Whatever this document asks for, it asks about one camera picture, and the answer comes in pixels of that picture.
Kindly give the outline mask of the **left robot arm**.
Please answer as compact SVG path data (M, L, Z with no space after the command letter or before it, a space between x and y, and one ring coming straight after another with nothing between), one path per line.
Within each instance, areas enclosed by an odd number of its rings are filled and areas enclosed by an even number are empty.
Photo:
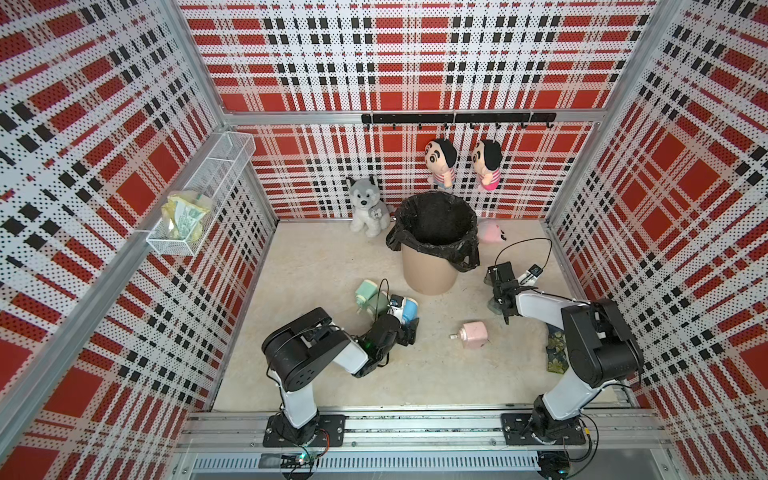
M332 364L355 378L367 376L388 363L395 345L414 344L418 326L415 307L391 307L369 330L354 336L317 307L272 332L261 350L266 375L279 388L281 407L268 420L263 446L342 446L346 416L319 411L314 380Z

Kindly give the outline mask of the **clear sharpener shavings tray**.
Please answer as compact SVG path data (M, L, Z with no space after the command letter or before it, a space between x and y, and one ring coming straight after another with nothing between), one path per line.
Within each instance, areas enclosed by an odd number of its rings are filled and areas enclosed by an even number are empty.
M491 298L488 301L487 306L495 315L504 315L503 305L499 303L495 298Z

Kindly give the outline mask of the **light green pencil sharpener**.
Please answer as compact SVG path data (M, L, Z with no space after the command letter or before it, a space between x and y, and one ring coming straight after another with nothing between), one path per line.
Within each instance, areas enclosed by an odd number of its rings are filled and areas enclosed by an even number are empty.
M355 291L355 303L357 312L366 311L369 315L378 313L379 286L372 280L363 280Z

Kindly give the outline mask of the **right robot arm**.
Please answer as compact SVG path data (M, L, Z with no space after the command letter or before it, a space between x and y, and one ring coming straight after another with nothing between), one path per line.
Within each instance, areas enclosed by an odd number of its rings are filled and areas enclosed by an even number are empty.
M512 316L535 319L563 331L568 370L550 391L539 395L513 435L540 444L576 438L582 409L601 391L639 374L643 353L617 304L608 299L570 299L523 284L509 262L487 269L493 304L505 322Z

